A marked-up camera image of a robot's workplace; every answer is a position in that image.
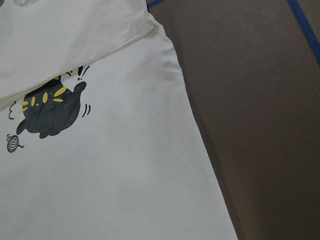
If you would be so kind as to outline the cream long-sleeve cat shirt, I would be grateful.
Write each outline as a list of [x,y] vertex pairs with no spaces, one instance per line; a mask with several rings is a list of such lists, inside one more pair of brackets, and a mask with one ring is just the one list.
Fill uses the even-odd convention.
[[145,1],[1,5],[0,237],[237,238]]

